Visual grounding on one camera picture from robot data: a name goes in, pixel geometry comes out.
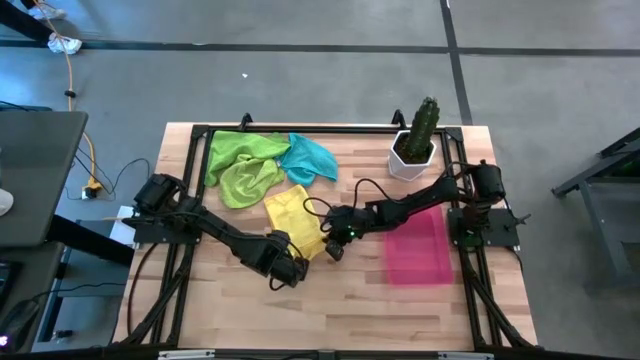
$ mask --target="towel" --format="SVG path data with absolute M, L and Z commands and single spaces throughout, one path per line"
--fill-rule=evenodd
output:
M 307 192 L 300 185 L 264 199 L 264 206 L 269 214 L 271 228 L 282 230 L 289 234 L 291 242 L 295 244 L 305 259 L 311 260 L 324 251 L 322 242 L 324 234 L 320 231 L 320 222 L 316 216 L 306 212 L 302 202 L 308 198 Z M 307 208 L 315 212 L 313 205 L 307 202 Z M 296 250 L 289 246 L 292 254 Z
M 220 182 L 220 199 L 232 209 L 251 206 L 284 180 L 284 171 L 273 158 L 288 148 L 289 143 L 279 134 L 264 137 L 216 131 L 204 183 L 215 186 Z
M 334 182 L 338 179 L 338 162 L 329 150 L 294 133 L 289 134 L 289 143 L 291 148 L 277 160 L 291 182 L 309 186 L 316 175 Z

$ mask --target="plant pot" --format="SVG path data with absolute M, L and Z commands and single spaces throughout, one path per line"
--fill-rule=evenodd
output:
M 424 170 L 431 164 L 431 160 L 433 159 L 433 154 L 436 153 L 436 144 L 431 141 L 431 154 L 429 154 L 429 159 L 424 164 L 405 164 L 404 161 L 400 158 L 400 156 L 394 150 L 396 142 L 400 137 L 404 134 L 409 134 L 409 130 L 401 130 L 398 131 L 396 138 L 393 140 L 393 144 L 391 144 L 391 149 L 389 151 L 389 173 L 391 176 L 404 180 L 404 181 L 412 181 L 416 179 L 418 176 L 422 175 Z

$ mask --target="shoe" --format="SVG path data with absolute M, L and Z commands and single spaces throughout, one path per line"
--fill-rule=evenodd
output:
M 36 20 L 57 20 L 64 19 L 67 16 L 67 12 L 61 9 L 56 9 L 55 7 L 47 4 L 44 1 L 38 1 L 38 5 L 34 6 L 28 10 L 29 15 L 33 16 Z
M 63 53 L 65 49 L 68 55 L 73 55 L 80 50 L 82 41 L 78 39 L 68 38 L 66 36 L 57 37 L 56 34 L 49 36 L 49 42 L 47 43 L 49 49 L 56 54 Z

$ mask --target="potted plant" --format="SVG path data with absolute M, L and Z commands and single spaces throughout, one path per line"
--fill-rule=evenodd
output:
M 440 108 L 436 99 L 424 99 L 416 112 L 411 130 L 398 131 L 389 154 L 389 172 L 392 176 L 412 181 L 429 166 L 436 144 L 431 135 L 438 125 Z

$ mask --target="blue cloth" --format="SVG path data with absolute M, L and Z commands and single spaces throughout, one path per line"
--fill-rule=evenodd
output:
M 316 175 L 324 176 L 335 182 L 338 179 L 338 162 L 329 150 L 306 137 L 289 134 L 291 147 L 276 160 L 287 173 L 291 182 L 309 186 Z

